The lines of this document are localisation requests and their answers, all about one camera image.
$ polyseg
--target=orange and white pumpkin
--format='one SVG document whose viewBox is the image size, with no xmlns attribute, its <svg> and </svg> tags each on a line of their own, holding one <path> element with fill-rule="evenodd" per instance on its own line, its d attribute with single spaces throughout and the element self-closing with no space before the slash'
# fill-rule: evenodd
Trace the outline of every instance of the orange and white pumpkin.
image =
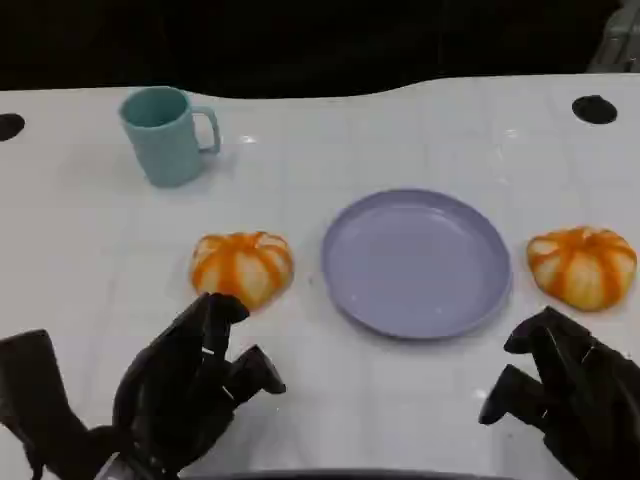
<svg viewBox="0 0 640 480">
<path fill-rule="evenodd" d="M 542 290 L 585 311 L 602 310 L 624 297 L 637 265 L 636 254 L 624 238 L 591 227 L 533 238 L 527 260 Z"/>
<path fill-rule="evenodd" d="M 233 295 L 249 310 L 271 300 L 292 276 L 289 245 L 265 232 L 207 235 L 191 260 L 191 282 L 198 293 Z"/>
</svg>

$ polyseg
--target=table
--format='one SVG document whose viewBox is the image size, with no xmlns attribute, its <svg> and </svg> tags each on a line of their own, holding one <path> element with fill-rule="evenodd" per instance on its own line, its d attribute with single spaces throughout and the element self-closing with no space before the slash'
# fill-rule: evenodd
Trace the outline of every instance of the table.
<svg viewBox="0 0 640 480">
<path fill-rule="evenodd" d="M 71 404 L 88 425 L 110 421 L 134 354 L 194 298 L 188 258 L 200 235 L 265 229 L 290 241 L 295 281 L 234 327 L 231 354 L 259 344 L 289 391 L 243 406 L 189 473 L 398 467 L 570 478 L 537 431 L 511 418 L 492 428 L 476 420 L 507 362 L 535 370 L 502 351 L 508 334 L 544 305 L 558 306 L 527 271 L 529 237 L 594 224 L 640 248 L 640 76 L 452 79 L 312 100 L 193 95 L 216 108 L 224 153 L 176 190 L 151 187 L 135 162 L 116 115 L 129 91 L 0 93 L 2 110 L 27 121 L 0 144 L 0 335 L 50 332 Z M 576 119 L 571 103 L 587 94 L 616 105 L 618 120 Z M 455 195 L 504 236 L 514 291 L 486 328 L 404 343 L 331 306 L 318 266 L 323 232 L 352 200 L 398 186 Z M 572 314 L 640 355 L 637 292 L 606 313 Z M 0 452 L 7 478 L 29 478 L 6 431 Z"/>
</svg>

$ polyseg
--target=purple plate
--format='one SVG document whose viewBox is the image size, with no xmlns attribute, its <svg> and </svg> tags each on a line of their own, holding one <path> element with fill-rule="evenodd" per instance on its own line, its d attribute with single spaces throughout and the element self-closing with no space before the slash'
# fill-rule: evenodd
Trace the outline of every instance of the purple plate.
<svg viewBox="0 0 640 480">
<path fill-rule="evenodd" d="M 493 225 L 427 190 L 376 193 L 346 208 L 325 235 L 322 263 L 338 308 L 394 337 L 460 334 L 492 319 L 511 289 Z"/>
</svg>

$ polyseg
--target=plate rim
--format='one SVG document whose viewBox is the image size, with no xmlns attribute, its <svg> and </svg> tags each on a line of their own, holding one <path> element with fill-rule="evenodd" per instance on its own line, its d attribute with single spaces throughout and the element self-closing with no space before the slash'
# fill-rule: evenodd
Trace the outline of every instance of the plate rim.
<svg viewBox="0 0 640 480">
<path fill-rule="evenodd" d="M 349 309 L 347 307 L 345 307 L 342 302 L 340 302 L 338 300 L 339 296 L 336 295 L 335 293 L 335 286 L 332 285 L 332 282 L 329 280 L 329 260 L 328 260 L 328 251 L 329 251 L 329 241 L 330 238 L 333 237 L 334 235 L 332 235 L 341 225 L 342 221 L 349 216 L 349 214 L 354 211 L 357 210 L 361 207 L 362 204 L 366 204 L 366 203 L 370 203 L 372 201 L 374 201 L 376 198 L 378 197 L 384 197 L 384 196 L 388 196 L 388 195 L 431 195 L 434 197 L 440 197 L 442 199 L 444 199 L 447 202 L 453 203 L 454 205 L 460 206 L 462 208 L 465 209 L 469 209 L 471 211 L 474 212 L 474 214 L 478 215 L 496 234 L 496 238 L 498 239 L 498 244 L 500 246 L 500 248 L 502 249 L 502 251 L 504 252 L 504 256 L 507 262 L 507 275 L 506 278 L 504 280 L 504 287 L 500 293 L 500 296 L 498 297 L 498 299 L 496 300 L 496 302 L 492 305 L 491 308 L 489 308 L 486 312 L 484 312 L 481 316 L 479 316 L 476 320 L 469 322 L 469 323 L 465 323 L 455 329 L 452 329 L 450 331 L 448 331 L 447 333 L 440 333 L 440 334 L 432 334 L 432 335 L 424 335 L 424 334 L 419 334 L 419 335 L 413 335 L 413 334 L 401 334 L 398 332 L 392 332 L 389 331 L 387 329 L 384 328 L 380 328 L 377 326 L 373 326 L 370 323 L 366 322 L 365 320 L 363 320 L 362 318 L 359 318 L 357 315 L 353 314 L 351 311 L 349 311 Z M 509 248 L 507 247 L 507 244 L 505 243 L 504 239 L 502 238 L 502 235 L 500 234 L 499 230 L 495 227 L 495 225 L 485 216 L 482 214 L 482 212 L 478 211 L 476 208 L 474 208 L 473 206 L 469 205 L 466 202 L 463 202 L 462 200 L 446 194 L 446 193 L 442 193 L 436 190 L 429 190 L 429 189 L 422 189 L 422 188 L 395 188 L 395 189 L 388 189 L 388 190 L 382 190 L 382 191 L 378 191 L 378 192 L 374 192 L 371 193 L 369 195 L 366 195 L 354 202 L 352 202 L 351 204 L 347 205 L 346 207 L 344 207 L 342 210 L 340 210 L 338 212 L 337 215 L 334 216 L 333 220 L 331 221 L 329 228 L 327 228 L 324 237 L 322 239 L 322 259 L 321 259 L 321 265 L 322 265 L 322 275 L 323 275 L 323 279 L 324 279 L 324 283 L 327 287 L 327 291 L 329 294 L 329 299 L 331 300 L 331 303 L 333 303 L 333 305 L 338 309 L 338 311 L 344 315 L 346 315 L 349 319 L 355 320 L 359 325 L 362 325 L 364 327 L 366 327 L 367 329 L 374 331 L 378 334 L 387 336 L 387 337 L 391 337 L 391 338 L 396 338 L 396 339 L 402 339 L 402 340 L 438 340 L 438 339 L 446 339 L 446 338 L 452 338 L 452 337 L 456 337 L 459 335 L 462 335 L 464 333 L 467 333 L 469 331 L 472 331 L 482 325 L 484 325 L 485 323 L 488 323 L 491 319 L 497 317 L 498 313 L 505 307 L 509 296 L 511 294 L 511 291 L 513 289 L 513 264 L 511 261 L 511 255 L 509 253 Z"/>
</svg>

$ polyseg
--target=mug handle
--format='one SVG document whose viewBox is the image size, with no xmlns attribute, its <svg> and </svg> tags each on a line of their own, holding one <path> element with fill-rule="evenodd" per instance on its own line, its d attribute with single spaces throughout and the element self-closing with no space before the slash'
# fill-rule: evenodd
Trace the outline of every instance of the mug handle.
<svg viewBox="0 0 640 480">
<path fill-rule="evenodd" d="M 213 112 L 213 108 L 210 107 L 192 107 L 191 108 L 193 114 L 202 114 L 205 115 L 209 122 L 211 123 L 211 128 L 213 129 L 213 145 L 209 145 L 207 147 L 200 147 L 200 151 L 203 150 L 212 150 L 213 153 L 220 152 L 220 128 L 218 127 L 218 119 L 216 118 L 216 114 Z"/>
</svg>

